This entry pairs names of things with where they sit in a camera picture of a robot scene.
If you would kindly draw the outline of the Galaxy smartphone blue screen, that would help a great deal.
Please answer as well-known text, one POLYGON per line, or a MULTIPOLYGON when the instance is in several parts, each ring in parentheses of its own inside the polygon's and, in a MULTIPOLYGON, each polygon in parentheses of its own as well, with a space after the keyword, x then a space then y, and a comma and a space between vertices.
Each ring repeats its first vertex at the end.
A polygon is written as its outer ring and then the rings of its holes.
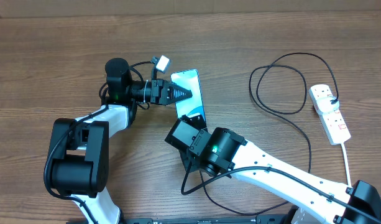
POLYGON ((204 113, 200 78, 197 69, 172 73, 170 78, 174 84, 181 87, 180 90, 174 91, 175 97, 182 97, 182 100, 175 103, 177 117, 181 118, 186 116, 188 118, 194 118, 199 116, 200 119, 203 120, 203 127, 205 128, 206 116, 204 113))

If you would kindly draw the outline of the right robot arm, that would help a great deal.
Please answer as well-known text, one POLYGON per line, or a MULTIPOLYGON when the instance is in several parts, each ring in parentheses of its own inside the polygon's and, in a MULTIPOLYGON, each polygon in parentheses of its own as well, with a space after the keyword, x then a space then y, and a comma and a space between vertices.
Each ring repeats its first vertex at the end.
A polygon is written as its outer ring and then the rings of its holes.
POLYGON ((181 189, 183 195, 234 177, 283 198, 320 223, 381 223, 381 198, 375 187, 361 180, 349 187, 317 177, 227 128, 209 133, 201 115, 178 118, 165 140, 188 159, 187 173, 198 169, 210 176, 192 189, 181 189))

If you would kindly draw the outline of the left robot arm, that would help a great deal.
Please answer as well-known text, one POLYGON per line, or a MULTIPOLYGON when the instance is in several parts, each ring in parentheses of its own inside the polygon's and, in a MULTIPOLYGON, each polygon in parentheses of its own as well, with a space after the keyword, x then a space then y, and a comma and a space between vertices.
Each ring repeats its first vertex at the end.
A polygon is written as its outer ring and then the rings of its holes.
POLYGON ((170 59, 149 60, 150 80, 133 80, 135 65, 112 58, 105 65, 106 83, 99 89, 101 107, 77 119, 59 118, 53 124, 44 168, 44 185, 55 198, 74 202, 87 223, 124 223, 122 210, 106 188, 109 174, 109 138, 128 128, 144 104, 170 105, 193 96, 191 90, 158 79, 170 59))

